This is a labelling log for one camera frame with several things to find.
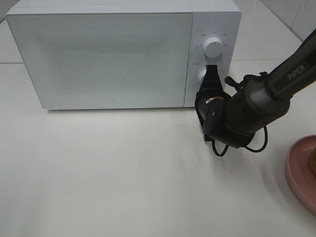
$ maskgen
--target microwave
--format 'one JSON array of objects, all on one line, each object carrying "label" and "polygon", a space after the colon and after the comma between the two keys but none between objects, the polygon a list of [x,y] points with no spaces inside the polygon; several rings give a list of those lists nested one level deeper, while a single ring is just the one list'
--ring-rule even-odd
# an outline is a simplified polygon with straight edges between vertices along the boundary
[{"label": "microwave", "polygon": [[206,65],[227,76],[232,0],[20,0],[6,14],[45,109],[193,107]]}]

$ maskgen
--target pink plate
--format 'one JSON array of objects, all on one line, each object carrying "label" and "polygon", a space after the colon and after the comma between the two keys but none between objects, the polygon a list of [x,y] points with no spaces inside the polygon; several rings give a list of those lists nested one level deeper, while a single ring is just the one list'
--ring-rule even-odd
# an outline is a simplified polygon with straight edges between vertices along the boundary
[{"label": "pink plate", "polygon": [[316,215],[316,178],[308,168],[308,159],[316,147],[316,135],[303,137],[289,150],[285,174],[298,200]]}]

